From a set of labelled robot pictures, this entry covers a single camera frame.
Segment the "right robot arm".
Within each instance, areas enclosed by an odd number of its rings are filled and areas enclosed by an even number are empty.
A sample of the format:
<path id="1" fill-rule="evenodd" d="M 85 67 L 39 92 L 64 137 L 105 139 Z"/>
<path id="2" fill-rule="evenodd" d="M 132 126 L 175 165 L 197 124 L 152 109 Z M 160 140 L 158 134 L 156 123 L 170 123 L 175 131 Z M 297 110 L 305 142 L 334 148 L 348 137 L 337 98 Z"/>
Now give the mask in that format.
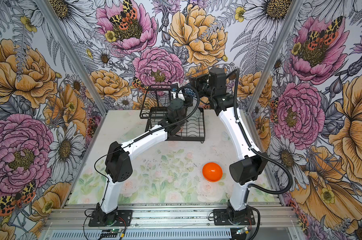
<path id="1" fill-rule="evenodd" d="M 227 92 L 226 80 L 234 76 L 239 80 L 239 69 L 227 74 L 224 69 L 212 68 L 207 74 L 193 77 L 190 84 L 202 97 L 207 97 L 213 109 L 224 124 L 236 150 L 237 161 L 229 166 L 235 181 L 233 192 L 226 210 L 214 210 L 216 225 L 254 224 L 253 211 L 248 205 L 250 187 L 266 166 L 266 154 L 255 154 L 255 145 L 240 116 L 236 96 Z"/>

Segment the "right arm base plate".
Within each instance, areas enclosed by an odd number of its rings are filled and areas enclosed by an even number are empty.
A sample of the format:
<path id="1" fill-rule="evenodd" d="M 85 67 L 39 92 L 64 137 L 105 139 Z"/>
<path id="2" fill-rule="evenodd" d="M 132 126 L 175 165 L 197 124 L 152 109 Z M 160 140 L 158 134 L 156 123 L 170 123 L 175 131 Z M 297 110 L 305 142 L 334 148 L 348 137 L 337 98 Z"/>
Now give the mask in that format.
<path id="1" fill-rule="evenodd" d="M 250 208 L 241 211 L 234 211 L 231 208 L 214 209 L 213 221 L 216 226 L 255 225 L 254 214 Z"/>

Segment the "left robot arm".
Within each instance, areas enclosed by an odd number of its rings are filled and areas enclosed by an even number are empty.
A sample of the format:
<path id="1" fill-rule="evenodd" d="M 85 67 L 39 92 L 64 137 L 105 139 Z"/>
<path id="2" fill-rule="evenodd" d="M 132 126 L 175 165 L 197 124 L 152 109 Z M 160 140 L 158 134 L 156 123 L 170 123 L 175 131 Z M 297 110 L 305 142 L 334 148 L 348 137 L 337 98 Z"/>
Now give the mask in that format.
<path id="1" fill-rule="evenodd" d="M 192 106 L 193 97 L 180 94 L 170 101 L 165 117 L 152 129 L 133 140 L 122 144 L 113 142 L 110 145 L 105 161 L 107 183 L 104 196 L 92 213 L 92 221 L 95 224 L 111 226 L 115 223 L 123 182 L 133 174 L 132 161 L 146 150 L 180 132 L 187 117 L 198 109 L 195 107 L 188 112 L 188 108 Z"/>

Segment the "black wire dish rack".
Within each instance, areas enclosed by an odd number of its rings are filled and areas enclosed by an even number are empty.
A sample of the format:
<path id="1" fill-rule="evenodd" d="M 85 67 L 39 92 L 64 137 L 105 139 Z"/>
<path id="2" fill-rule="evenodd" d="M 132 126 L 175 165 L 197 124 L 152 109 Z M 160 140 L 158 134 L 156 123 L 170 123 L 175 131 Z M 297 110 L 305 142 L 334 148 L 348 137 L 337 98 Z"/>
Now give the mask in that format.
<path id="1" fill-rule="evenodd" d="M 198 101 L 199 93 L 192 86 L 149 86 L 140 112 L 140 118 L 147 120 L 146 132 L 134 142 L 150 142 L 161 135 L 166 141 L 204 143 L 204 110 Z"/>

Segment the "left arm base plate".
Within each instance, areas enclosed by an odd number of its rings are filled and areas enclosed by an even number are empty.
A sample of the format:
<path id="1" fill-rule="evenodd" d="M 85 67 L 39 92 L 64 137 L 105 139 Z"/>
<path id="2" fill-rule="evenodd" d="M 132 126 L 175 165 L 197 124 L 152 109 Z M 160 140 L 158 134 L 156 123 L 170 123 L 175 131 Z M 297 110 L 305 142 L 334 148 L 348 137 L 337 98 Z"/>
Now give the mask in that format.
<path id="1" fill-rule="evenodd" d="M 89 227 L 129 227 L 132 220 L 132 210 L 114 210 L 105 214 L 101 209 L 91 214 Z"/>

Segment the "plain orange bowl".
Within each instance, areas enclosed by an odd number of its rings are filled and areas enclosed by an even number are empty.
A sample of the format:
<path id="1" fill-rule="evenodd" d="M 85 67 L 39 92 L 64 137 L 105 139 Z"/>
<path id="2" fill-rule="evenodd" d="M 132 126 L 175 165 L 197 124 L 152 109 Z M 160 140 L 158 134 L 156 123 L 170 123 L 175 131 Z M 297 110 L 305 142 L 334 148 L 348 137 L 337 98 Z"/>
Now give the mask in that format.
<path id="1" fill-rule="evenodd" d="M 203 177 L 209 182 L 218 182 L 223 176 L 222 168 L 217 163 L 206 163 L 202 168 Z"/>

